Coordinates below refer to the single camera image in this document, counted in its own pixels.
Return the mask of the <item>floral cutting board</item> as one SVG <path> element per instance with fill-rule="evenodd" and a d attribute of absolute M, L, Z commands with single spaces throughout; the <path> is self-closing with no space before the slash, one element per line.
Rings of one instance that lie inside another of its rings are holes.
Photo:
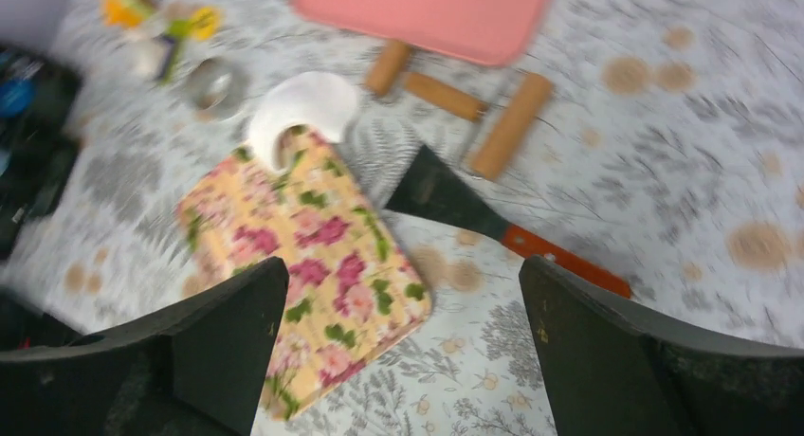
<path fill-rule="evenodd" d="M 309 126 L 283 132 L 286 169 L 234 149 L 176 208 L 200 288 L 268 257 L 289 273 L 262 403 L 287 421 L 429 316 L 428 288 L 346 164 Z"/>

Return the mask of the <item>metal scraper red handle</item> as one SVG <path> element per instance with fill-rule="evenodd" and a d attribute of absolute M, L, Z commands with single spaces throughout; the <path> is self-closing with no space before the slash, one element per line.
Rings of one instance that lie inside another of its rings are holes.
<path fill-rule="evenodd" d="M 542 256 L 623 298 L 630 285 L 612 272 L 509 222 L 431 148 L 419 148 L 385 208 L 484 235 L 524 259 Z"/>

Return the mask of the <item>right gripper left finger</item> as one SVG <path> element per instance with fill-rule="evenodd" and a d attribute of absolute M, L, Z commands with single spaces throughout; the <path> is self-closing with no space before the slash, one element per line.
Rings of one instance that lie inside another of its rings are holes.
<path fill-rule="evenodd" d="M 1 295 L 5 435 L 248 435 L 289 274 L 269 258 L 88 335 Z"/>

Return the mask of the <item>white dough ball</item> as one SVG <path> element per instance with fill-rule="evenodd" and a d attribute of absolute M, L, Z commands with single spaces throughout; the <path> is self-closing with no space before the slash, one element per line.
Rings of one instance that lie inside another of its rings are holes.
<path fill-rule="evenodd" d="M 311 126 L 327 143 L 341 143 L 354 123 L 360 91 L 340 75 L 308 71 L 268 91 L 246 127 L 246 145 L 273 173 L 289 168 L 281 142 L 292 127 Z"/>

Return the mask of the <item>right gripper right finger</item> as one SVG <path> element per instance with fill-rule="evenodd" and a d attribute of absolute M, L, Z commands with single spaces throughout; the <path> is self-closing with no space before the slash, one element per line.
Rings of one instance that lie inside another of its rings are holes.
<path fill-rule="evenodd" d="M 714 332 L 540 257 L 519 274 L 560 435 L 799 435 L 803 353 Z"/>

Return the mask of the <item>pink plastic tray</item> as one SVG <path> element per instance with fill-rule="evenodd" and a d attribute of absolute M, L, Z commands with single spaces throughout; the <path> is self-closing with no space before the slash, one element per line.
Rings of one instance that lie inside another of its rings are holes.
<path fill-rule="evenodd" d="M 505 66 L 524 53 L 550 0 L 290 0 L 302 17 L 458 60 Z"/>

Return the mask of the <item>wooden double-ended roller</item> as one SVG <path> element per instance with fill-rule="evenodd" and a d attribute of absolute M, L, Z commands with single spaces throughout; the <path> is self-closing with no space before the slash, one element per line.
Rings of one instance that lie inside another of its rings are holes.
<path fill-rule="evenodd" d="M 455 117 L 474 125 L 481 125 L 484 118 L 497 106 L 490 100 L 481 100 L 432 76 L 409 71 L 409 61 L 415 47 L 398 40 L 385 42 L 363 85 L 375 97 L 384 98 L 399 85 L 404 92 L 438 107 Z M 459 162 L 467 165 L 470 174 L 494 181 L 502 175 L 515 153 L 520 149 L 530 128 L 541 110 L 551 100 L 555 85 L 546 77 L 517 70 L 519 86 L 487 133 L 483 144 L 473 151 L 477 133 L 470 134 L 459 153 Z"/>

